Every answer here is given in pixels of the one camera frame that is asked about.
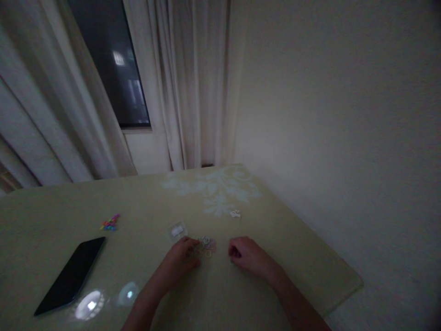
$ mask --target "light green table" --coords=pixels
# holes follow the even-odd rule
[[[242,218],[232,218],[233,209]],[[118,231],[99,231],[117,213]],[[215,239],[218,250],[161,302],[158,330],[289,328],[272,291],[230,264],[231,237],[255,239],[322,315],[362,286],[355,271],[243,165],[65,184],[0,200],[2,330],[119,330],[171,247],[167,229],[178,221],[192,237]],[[76,246],[103,235],[107,242],[77,301],[34,317]],[[99,291],[97,305],[88,320],[79,320],[78,304],[93,291]]]

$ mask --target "white wall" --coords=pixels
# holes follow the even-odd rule
[[[152,130],[123,130],[123,134],[138,175],[168,171]]]
[[[328,318],[334,330],[432,323],[440,26],[431,3],[414,0],[250,7],[234,161],[362,276],[364,289]]]

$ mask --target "window glass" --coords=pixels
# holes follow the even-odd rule
[[[122,0],[68,0],[121,127],[150,126]]]

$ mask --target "white curtain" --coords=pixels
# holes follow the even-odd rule
[[[238,59],[232,2],[124,0],[124,6],[164,164],[182,170],[229,163],[237,112],[231,89],[240,82],[231,73]]]
[[[136,174],[65,1],[0,1],[0,100],[0,163],[23,187]]]

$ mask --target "smartphone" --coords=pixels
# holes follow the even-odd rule
[[[38,306],[34,316],[72,303],[83,286],[106,237],[82,242]]]

